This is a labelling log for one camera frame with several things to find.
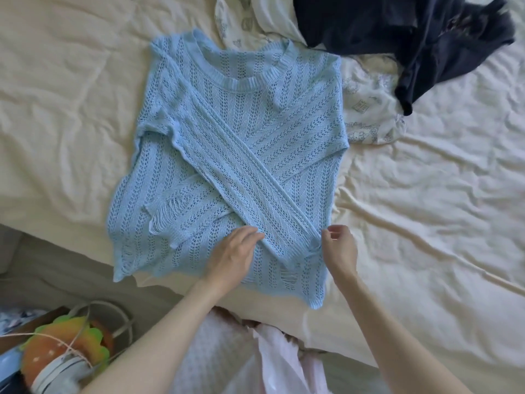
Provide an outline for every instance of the ribbed collar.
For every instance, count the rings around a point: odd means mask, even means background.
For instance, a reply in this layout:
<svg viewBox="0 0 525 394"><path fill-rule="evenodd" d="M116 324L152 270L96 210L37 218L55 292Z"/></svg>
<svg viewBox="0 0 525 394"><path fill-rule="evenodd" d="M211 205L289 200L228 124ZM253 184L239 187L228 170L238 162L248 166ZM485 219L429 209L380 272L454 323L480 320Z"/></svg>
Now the ribbed collar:
<svg viewBox="0 0 525 394"><path fill-rule="evenodd" d="M283 41L274 41L264 47L253 52L235 51L235 50L221 50L215 43L208 39L206 35L199 29L193 29L181 36L182 42L185 45L186 52L192 61L199 66L201 71L213 82L217 83L224 89L233 92L252 92L259 91L268 85L275 83L279 78L290 68L290 66L297 59L298 50L289 39ZM265 67L261 73L254 76L236 79L223 75L217 68L211 65L201 50L201 46L211 49L213 53L221 54L228 53L230 55L239 56L241 54L271 51L273 49L283 50L281 58L276 64Z"/></svg>

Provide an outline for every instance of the light blue sweater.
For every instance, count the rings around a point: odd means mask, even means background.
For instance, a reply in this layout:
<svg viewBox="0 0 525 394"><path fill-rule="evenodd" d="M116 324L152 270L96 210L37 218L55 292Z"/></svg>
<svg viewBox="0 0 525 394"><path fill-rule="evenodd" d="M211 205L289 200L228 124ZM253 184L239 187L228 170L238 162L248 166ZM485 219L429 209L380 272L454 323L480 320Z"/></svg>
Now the light blue sweater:
<svg viewBox="0 0 525 394"><path fill-rule="evenodd" d="M249 224L266 238L245 283L320 307L320 231L348 147L338 57L291 41L222 51L199 30L151 48L132 169L108 216L115 281L200 274L213 246Z"/></svg>

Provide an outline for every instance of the cream bed sheet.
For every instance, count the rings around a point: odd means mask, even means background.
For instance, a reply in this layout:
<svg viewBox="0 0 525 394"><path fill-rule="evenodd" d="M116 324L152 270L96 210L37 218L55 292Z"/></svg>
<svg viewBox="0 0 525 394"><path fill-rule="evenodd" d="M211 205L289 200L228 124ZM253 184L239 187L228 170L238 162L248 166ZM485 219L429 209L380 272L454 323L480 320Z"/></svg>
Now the cream bed sheet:
<svg viewBox="0 0 525 394"><path fill-rule="evenodd" d="M525 0L518 42L418 100L404 138L353 145L333 222L385 306L476 393L525 384ZM112 264L104 220L129 168L148 42L200 27L215 0L0 0L0 223ZM184 293L193 278L161 284ZM222 302L307 347L374 364L344 299L244 288Z"/></svg>

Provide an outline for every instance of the left hand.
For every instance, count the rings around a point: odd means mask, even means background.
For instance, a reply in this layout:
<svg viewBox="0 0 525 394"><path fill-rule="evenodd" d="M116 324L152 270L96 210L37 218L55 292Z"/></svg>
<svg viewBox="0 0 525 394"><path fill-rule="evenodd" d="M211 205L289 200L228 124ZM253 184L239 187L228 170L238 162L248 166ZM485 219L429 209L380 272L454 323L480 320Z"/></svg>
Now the left hand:
<svg viewBox="0 0 525 394"><path fill-rule="evenodd" d="M264 239L264 234L257 232L253 226L234 229L213 249L203 280L223 297L237 287L248 273L255 245L261 239Z"/></svg>

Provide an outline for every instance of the dark garment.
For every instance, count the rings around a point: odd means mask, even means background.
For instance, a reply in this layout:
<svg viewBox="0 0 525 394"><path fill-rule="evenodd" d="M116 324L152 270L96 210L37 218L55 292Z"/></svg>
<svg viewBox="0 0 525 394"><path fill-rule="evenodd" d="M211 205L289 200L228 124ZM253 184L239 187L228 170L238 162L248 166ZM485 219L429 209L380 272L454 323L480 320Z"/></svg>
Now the dark garment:
<svg viewBox="0 0 525 394"><path fill-rule="evenodd" d="M436 83L468 73L514 42L505 0L293 0L309 47L339 55L392 53L403 66L395 94L405 115Z"/></svg>

